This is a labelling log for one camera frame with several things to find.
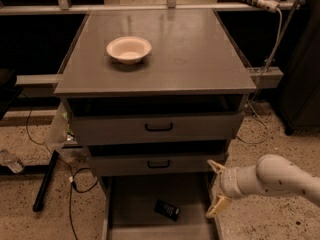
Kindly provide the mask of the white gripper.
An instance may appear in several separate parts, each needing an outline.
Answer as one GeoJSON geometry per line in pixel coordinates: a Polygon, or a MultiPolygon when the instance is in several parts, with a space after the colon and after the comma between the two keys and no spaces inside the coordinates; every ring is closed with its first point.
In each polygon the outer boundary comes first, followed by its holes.
{"type": "Polygon", "coordinates": [[[218,194],[215,202],[208,208],[205,216],[214,218],[231,205],[232,199],[240,199],[252,193],[254,190],[254,167],[226,169],[225,166],[213,160],[208,160],[207,163],[216,174],[220,175],[220,188],[226,195],[218,194]]]}

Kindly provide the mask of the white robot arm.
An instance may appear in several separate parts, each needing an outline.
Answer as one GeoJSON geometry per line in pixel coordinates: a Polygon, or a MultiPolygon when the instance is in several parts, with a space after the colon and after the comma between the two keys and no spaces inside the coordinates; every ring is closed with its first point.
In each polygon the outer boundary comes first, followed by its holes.
{"type": "Polygon", "coordinates": [[[214,218],[233,201],[249,195],[284,196],[295,194],[320,206],[320,178],[312,176],[286,158],[267,154],[254,165],[227,168],[213,160],[207,163],[218,175],[221,192],[206,212],[214,218]]]}

